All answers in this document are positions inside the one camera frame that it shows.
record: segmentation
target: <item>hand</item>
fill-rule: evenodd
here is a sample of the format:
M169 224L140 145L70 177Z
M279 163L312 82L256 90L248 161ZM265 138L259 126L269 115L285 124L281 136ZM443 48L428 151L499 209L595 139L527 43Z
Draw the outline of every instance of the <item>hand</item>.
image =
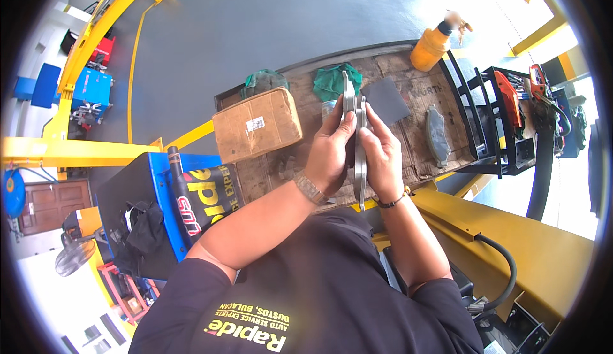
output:
M315 134L305 167L306 177L328 197L340 189L347 177L345 145L356 131L356 114L347 113L341 123L342 116L341 95L334 110Z
M367 179L379 201L389 204L402 196L405 184L402 181L402 152L400 141L366 103L366 115L373 130L360 129L366 151Z

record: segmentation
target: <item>wristwatch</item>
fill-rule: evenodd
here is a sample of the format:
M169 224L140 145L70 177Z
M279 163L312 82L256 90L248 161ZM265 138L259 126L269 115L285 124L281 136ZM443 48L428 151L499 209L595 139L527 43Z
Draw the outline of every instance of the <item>wristwatch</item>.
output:
M321 193L319 189L317 189L315 184L306 177L304 171L296 174L294 177L294 182L302 194L307 196L307 198L309 198L309 200L316 205L324 205L330 199L329 197L326 197L324 193Z
M400 198L398 198L396 201L393 201L389 204L382 204L379 199L377 198L377 205L379 205L380 208L382 209L389 209L390 207L394 207L396 206L396 204L403 199L404 197L408 197L411 195L411 189L409 189L409 187L405 186L405 190L402 192L402 196L400 196Z

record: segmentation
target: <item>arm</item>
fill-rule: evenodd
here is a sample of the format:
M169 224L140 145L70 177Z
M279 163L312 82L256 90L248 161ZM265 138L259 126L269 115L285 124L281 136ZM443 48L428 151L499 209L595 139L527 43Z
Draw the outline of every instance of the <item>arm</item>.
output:
M402 196L402 156L400 141L367 104L373 131L360 130L368 162L368 184L387 204ZM421 217L410 197L396 206L381 209L398 272L413 294L421 285L439 278L452 279L449 261L436 237Z
M315 134L305 175L326 196L332 196L346 175L345 145L356 130L356 116L343 114L342 98ZM309 198L290 181L219 220L189 250L187 258L209 261L234 281L236 270L249 265L283 242L315 210Z

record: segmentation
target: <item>barcode label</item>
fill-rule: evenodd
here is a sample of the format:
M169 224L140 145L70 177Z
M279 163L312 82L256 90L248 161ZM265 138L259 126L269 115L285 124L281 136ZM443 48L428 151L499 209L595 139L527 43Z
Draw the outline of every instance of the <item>barcode label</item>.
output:
M256 119L247 121L247 131L253 132L256 129L264 128L264 117L257 117Z

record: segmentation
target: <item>metal rack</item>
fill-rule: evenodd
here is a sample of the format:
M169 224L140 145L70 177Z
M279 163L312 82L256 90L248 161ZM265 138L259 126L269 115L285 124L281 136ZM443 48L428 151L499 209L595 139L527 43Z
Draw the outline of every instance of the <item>metal rack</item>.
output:
M491 66L483 72L479 72L478 68L474 68L476 76L466 82L457 60L451 51L448 52L449 59L453 65L460 86L456 87L453 78L446 67L443 60L439 61L441 69L445 74L450 85L455 87L453 94L459 108L464 108L460 111L462 121L468 133L468 143L471 154L477 161L466 166L458 172L461 173L478 173L478 174L495 174L498 178L502 175L517 175L526 169L532 167L531 161L535 159L535 142L533 138L517 140L514 134L514 128L509 121L508 112L503 101L502 92L495 83L495 71L500 71L503 74L513 74L517 77L530 78L530 75L517 71L510 71L500 67ZM487 94L486 82L491 82L494 90L495 100L490 102ZM471 91L481 88L484 105L475 105ZM468 105L464 105L462 96L465 96ZM502 122L504 133L505 148L500 147L500 138L498 136L498 127L496 120Z

